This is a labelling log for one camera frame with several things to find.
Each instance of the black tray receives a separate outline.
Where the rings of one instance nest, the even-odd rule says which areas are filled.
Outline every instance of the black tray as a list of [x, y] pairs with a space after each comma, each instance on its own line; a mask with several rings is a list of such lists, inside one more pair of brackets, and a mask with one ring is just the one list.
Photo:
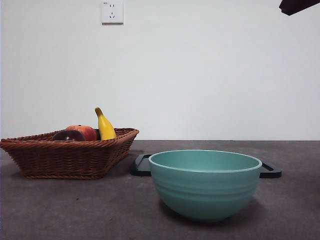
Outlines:
[[[149, 157], [152, 154], [141, 154], [132, 163], [130, 167], [130, 173], [134, 176], [151, 176]], [[266, 161], [262, 162], [262, 168], [260, 170], [260, 178], [262, 179], [272, 179], [280, 178], [282, 175], [282, 170]]]

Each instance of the ceramic bowl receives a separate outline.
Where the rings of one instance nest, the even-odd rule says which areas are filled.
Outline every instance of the ceramic bowl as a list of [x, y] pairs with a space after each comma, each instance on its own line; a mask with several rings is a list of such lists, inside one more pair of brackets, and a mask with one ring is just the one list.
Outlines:
[[187, 218], [218, 222], [239, 212], [254, 195], [262, 162], [217, 150], [172, 150], [149, 157], [161, 200]]

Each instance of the dark red apple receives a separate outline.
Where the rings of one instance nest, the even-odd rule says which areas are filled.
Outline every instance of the dark red apple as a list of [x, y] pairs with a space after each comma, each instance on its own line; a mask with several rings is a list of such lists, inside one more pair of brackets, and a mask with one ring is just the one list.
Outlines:
[[97, 134], [96, 130], [90, 126], [86, 125], [70, 125], [65, 130], [77, 130], [80, 131], [83, 135], [86, 141], [96, 141], [97, 140]]
[[53, 141], [85, 141], [85, 136], [78, 130], [62, 130], [52, 137]]

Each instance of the brown wicker basket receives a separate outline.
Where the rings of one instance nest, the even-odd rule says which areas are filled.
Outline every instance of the brown wicker basket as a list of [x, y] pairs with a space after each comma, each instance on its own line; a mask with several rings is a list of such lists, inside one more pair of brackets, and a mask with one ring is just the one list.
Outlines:
[[125, 158], [139, 133], [115, 128], [116, 138], [97, 141], [52, 141], [54, 131], [2, 139], [0, 147], [28, 179], [100, 179]]

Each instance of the gray table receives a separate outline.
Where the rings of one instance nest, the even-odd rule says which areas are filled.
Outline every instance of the gray table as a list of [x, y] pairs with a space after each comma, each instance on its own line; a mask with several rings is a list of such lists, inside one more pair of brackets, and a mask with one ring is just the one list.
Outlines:
[[[133, 176], [140, 154], [213, 149], [283, 170], [261, 178], [251, 202], [218, 223], [185, 219], [159, 199], [151, 177]], [[318, 240], [320, 141], [146, 141], [99, 180], [26, 179], [1, 153], [3, 240]]]

